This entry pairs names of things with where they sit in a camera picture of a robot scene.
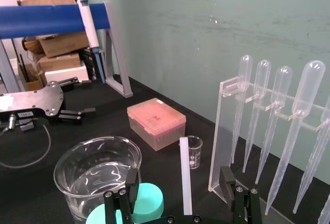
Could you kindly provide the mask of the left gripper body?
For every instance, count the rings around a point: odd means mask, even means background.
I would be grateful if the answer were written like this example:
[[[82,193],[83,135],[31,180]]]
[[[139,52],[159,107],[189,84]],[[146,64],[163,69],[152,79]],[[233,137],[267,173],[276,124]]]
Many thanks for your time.
[[[40,90],[1,94],[1,122],[44,118],[49,123],[59,122],[59,113],[64,103],[63,90],[56,81]]]

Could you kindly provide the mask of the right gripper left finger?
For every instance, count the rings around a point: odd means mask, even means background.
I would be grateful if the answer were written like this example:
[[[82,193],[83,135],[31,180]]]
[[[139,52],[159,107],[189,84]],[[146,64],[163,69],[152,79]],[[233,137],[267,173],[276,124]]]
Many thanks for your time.
[[[117,210],[121,212],[122,223],[133,223],[132,214],[137,200],[139,184],[138,170],[131,168],[127,172],[123,188],[116,193],[113,191],[104,192],[105,223],[117,223]]]

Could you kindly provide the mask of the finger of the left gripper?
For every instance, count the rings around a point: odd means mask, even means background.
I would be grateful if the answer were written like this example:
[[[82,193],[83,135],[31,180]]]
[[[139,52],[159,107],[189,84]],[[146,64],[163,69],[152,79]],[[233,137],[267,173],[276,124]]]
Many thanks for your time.
[[[83,88],[83,89],[90,88],[91,84],[92,84],[91,80],[79,81],[77,77],[59,81],[59,85],[64,92],[72,91],[78,88]]]
[[[93,117],[96,114],[96,108],[86,108],[83,110],[61,110],[58,118],[67,123],[80,125],[85,117]]]

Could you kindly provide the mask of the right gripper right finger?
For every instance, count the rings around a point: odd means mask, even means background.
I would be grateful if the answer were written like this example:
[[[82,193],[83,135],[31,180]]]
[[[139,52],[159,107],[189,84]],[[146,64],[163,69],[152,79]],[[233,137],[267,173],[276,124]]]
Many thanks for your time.
[[[259,192],[256,188],[245,189],[237,185],[228,166],[220,167],[219,186],[233,214],[232,223],[262,223]]]

